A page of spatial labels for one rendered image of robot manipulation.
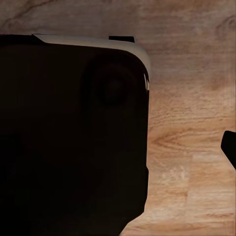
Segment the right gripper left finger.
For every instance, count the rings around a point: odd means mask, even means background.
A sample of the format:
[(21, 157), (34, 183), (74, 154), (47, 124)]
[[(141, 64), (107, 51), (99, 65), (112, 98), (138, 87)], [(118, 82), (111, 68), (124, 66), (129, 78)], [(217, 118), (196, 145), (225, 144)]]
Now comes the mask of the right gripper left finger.
[(21, 131), (0, 136), (0, 189), (25, 150)]

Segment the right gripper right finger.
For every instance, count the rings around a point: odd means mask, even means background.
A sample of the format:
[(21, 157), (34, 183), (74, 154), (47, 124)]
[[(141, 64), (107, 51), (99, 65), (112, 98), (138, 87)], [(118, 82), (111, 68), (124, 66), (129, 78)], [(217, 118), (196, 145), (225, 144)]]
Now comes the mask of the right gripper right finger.
[(225, 131), (221, 141), (221, 149), (236, 169), (236, 133)]

